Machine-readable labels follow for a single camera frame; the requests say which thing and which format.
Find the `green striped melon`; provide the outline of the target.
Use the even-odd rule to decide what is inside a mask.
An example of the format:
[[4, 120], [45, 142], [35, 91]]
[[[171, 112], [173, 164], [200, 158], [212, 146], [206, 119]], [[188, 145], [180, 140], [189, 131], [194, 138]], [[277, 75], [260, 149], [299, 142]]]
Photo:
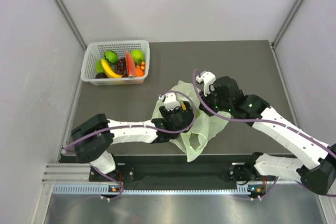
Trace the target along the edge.
[[118, 61], [118, 55], [114, 51], [105, 51], [103, 57], [111, 65]]

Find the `light green plastic bag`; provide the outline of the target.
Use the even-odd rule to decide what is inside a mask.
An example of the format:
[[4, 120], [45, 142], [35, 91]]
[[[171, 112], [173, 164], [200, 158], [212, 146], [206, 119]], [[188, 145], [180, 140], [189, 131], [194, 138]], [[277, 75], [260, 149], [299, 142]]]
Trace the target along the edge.
[[[187, 95], [197, 108], [197, 116], [192, 128], [187, 133], [181, 133], [177, 139], [169, 141], [186, 154], [187, 162], [192, 162], [202, 154], [208, 142], [224, 129], [228, 121], [216, 116], [208, 116], [205, 112], [198, 109], [200, 101], [191, 83], [179, 81], [171, 90], [180, 91]], [[162, 118], [159, 112], [159, 107], [162, 105], [163, 102], [157, 100], [152, 113], [152, 119]]]

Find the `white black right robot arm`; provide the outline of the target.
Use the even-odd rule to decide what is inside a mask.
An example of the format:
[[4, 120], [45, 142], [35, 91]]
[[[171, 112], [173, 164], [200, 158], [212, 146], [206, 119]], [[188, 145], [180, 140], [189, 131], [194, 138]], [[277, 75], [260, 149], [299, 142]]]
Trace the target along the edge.
[[196, 75], [193, 84], [203, 85], [197, 94], [200, 110], [209, 116], [227, 112], [231, 115], [229, 121], [248, 124], [294, 155], [288, 158], [254, 152], [244, 164], [233, 168], [233, 179], [252, 181], [261, 176], [275, 176], [297, 181], [318, 195], [328, 193], [335, 181], [335, 145], [306, 134], [261, 97], [244, 94], [228, 76], [217, 78], [204, 71]]

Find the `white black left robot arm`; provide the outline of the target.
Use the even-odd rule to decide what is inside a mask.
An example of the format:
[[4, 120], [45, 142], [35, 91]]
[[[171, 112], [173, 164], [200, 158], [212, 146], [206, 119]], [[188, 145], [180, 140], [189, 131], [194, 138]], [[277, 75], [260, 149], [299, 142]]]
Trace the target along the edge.
[[97, 114], [71, 132], [72, 146], [79, 164], [91, 164], [107, 180], [114, 180], [119, 168], [107, 151], [113, 144], [141, 142], [166, 143], [177, 139], [195, 121], [195, 109], [187, 101], [172, 111], [159, 107], [161, 118], [144, 122], [119, 122], [109, 120], [105, 114]]

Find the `red watermelon slice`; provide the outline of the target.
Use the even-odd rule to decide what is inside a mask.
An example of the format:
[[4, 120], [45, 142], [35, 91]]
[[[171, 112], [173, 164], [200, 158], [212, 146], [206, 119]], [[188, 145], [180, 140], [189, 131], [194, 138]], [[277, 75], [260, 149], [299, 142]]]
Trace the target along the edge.
[[134, 63], [133, 58], [131, 57], [131, 54], [128, 51], [125, 52], [125, 61], [126, 61], [128, 77], [136, 77], [137, 68]]

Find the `orange fruit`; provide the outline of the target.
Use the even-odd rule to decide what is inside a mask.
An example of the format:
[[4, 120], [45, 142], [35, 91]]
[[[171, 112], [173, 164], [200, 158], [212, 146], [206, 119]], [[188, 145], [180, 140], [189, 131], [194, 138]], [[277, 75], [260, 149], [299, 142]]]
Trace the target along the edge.
[[136, 77], [142, 77], [144, 76], [144, 71], [140, 68], [136, 68]]

